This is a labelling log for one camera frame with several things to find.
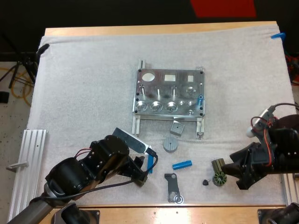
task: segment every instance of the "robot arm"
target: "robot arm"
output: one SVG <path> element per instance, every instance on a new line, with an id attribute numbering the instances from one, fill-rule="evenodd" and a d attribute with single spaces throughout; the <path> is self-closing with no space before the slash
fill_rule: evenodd
<path id="1" fill-rule="evenodd" d="M 132 160 L 129 147 L 136 152 L 147 152 L 155 157 L 153 166 L 142 171 L 144 156 Z M 85 158 L 77 160 L 77 156 L 67 158 L 53 167 L 46 176 L 47 182 L 42 195 L 33 199 L 30 205 L 8 224 L 38 224 L 56 206 L 65 206 L 71 199 L 77 200 L 96 190 L 132 182 L 142 186 L 147 180 L 148 172 L 158 160 L 150 146 L 119 128 L 116 128 L 113 135 L 93 141 Z M 131 177 L 131 180 L 95 188 L 115 174 Z"/>
<path id="2" fill-rule="evenodd" d="M 225 174 L 239 178 L 239 189 L 249 189 L 268 174 L 299 172 L 299 115 L 277 119 L 273 112 L 279 105 L 284 104 L 253 117 L 258 118 L 254 124 L 251 119 L 247 135 L 256 136 L 260 142 L 231 154 L 233 163 L 221 167 Z"/>

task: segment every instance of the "red object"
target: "red object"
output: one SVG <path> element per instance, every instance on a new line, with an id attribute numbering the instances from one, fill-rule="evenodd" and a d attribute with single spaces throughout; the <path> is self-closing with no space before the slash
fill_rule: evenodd
<path id="1" fill-rule="evenodd" d="M 197 17 L 256 17 L 254 0 L 191 0 Z"/>

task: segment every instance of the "gear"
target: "gear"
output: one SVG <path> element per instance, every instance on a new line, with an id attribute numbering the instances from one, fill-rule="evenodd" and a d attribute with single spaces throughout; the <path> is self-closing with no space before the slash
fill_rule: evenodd
<path id="1" fill-rule="evenodd" d="M 228 178 L 226 177 L 225 173 L 221 172 L 217 172 L 215 173 L 214 177 L 213 177 L 213 183 L 220 187 L 222 185 L 224 185 L 226 183 L 226 180 Z"/>

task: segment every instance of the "blue cylinder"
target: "blue cylinder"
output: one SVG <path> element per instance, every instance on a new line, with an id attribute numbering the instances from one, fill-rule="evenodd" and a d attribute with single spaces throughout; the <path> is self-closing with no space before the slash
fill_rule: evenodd
<path id="1" fill-rule="evenodd" d="M 185 162 L 179 162 L 177 164 L 173 164 L 172 168 L 173 168 L 173 170 L 176 170 L 176 169 L 181 169 L 181 168 L 190 167 L 190 166 L 192 166 L 192 161 L 187 160 Z"/>

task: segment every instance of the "wooden table edge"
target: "wooden table edge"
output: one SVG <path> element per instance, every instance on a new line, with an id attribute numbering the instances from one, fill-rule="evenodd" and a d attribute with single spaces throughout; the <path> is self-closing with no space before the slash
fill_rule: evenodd
<path id="1" fill-rule="evenodd" d="M 277 25 L 277 23 L 275 21 L 254 21 L 147 26 L 46 28 L 45 36 L 182 34 L 265 25 Z"/>

